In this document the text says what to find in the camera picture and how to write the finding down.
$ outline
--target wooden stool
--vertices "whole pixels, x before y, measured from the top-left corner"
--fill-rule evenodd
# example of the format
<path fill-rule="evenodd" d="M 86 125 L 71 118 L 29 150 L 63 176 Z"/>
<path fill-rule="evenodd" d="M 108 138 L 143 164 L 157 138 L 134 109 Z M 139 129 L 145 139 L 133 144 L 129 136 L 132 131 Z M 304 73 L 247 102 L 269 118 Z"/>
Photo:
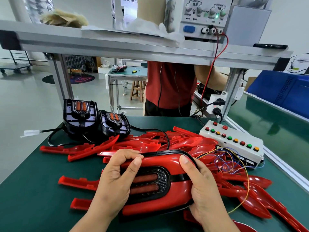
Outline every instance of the wooden stool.
<path fill-rule="evenodd" d="M 133 81 L 132 88 L 131 88 L 131 96 L 130 100 L 132 100 L 132 97 L 136 95 L 136 97 L 140 96 L 141 102 L 143 102 L 143 90 L 145 86 L 143 86 L 142 81 Z"/>

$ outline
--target control box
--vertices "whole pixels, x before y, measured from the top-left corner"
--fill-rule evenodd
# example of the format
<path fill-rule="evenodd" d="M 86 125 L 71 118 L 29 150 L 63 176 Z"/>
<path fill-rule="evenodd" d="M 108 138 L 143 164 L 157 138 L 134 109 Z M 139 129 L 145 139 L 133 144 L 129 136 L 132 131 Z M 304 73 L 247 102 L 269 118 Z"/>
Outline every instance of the control box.
<path fill-rule="evenodd" d="M 200 135 L 213 138 L 221 147 L 235 149 L 246 166 L 256 167 L 264 161 L 263 140 L 214 121 L 208 121 Z"/>
<path fill-rule="evenodd" d="M 165 27 L 185 37 L 217 40 L 222 34 L 232 0 L 167 0 Z"/>

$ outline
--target blue switch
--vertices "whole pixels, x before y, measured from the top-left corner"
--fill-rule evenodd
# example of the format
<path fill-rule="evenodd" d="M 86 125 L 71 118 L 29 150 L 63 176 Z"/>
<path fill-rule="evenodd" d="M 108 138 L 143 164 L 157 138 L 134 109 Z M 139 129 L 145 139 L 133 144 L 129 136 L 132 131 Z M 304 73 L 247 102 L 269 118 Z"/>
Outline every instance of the blue switch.
<path fill-rule="evenodd" d="M 184 32 L 194 33 L 195 32 L 195 27 L 194 26 L 186 25 L 186 26 L 183 27 L 183 31 Z"/>

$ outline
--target finger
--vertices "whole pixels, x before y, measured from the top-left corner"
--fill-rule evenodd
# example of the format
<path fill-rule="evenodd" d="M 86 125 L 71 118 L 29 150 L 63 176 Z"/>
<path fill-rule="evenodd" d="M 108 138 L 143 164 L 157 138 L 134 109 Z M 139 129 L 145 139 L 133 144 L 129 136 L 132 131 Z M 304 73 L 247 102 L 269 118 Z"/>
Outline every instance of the finger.
<path fill-rule="evenodd" d="M 195 163 L 197 164 L 197 168 L 200 173 L 208 179 L 209 176 L 213 176 L 211 171 L 207 168 L 207 166 L 200 160 L 194 158 Z"/>
<path fill-rule="evenodd" d="M 141 158 L 139 156 L 137 156 L 130 163 L 130 165 L 128 166 L 126 171 L 120 177 L 122 184 L 125 188 L 128 188 L 128 189 L 130 188 L 140 166 L 141 166 Z"/>
<path fill-rule="evenodd" d="M 144 158 L 143 155 L 139 154 L 139 151 L 134 151 L 130 149 L 121 149 L 118 150 L 110 159 L 109 163 L 105 168 L 109 169 L 113 167 L 120 168 L 120 165 L 123 164 L 126 160 L 135 159 L 136 157 Z"/>
<path fill-rule="evenodd" d="M 181 167 L 188 174 L 192 183 L 195 186 L 200 185 L 204 181 L 204 177 L 202 176 L 202 174 L 194 166 L 194 164 L 192 164 L 192 162 L 189 161 L 189 159 L 186 156 L 181 155 L 179 158 L 179 161 L 180 161 Z"/>

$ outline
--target cardboard tube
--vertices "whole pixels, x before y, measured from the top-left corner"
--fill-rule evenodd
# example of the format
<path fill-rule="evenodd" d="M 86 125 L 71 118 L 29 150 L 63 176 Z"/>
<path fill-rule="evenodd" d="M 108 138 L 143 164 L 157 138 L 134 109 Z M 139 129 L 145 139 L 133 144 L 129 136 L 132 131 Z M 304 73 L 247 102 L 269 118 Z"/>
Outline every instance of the cardboard tube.
<path fill-rule="evenodd" d="M 156 25 L 164 23 L 166 0 L 138 0 L 137 17 Z"/>

